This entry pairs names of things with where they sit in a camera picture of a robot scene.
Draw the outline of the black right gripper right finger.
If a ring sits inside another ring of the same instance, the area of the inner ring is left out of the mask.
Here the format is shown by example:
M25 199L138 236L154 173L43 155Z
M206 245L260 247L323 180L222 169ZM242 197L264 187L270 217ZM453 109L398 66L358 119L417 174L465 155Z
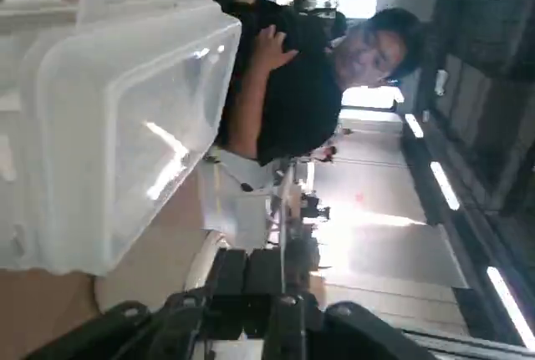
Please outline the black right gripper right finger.
M247 311L247 335L260 339L263 359L433 359L427 349L354 302L321 310L313 296L284 286L281 254L255 250L247 295L263 299Z

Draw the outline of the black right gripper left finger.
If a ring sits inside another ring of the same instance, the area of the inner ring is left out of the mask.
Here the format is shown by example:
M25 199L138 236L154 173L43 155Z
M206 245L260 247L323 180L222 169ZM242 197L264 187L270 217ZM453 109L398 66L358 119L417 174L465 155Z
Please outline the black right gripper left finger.
M168 296L156 311L125 301L30 352L29 359L213 359L217 341L240 332L225 326L240 297L247 253L221 249L203 286Z

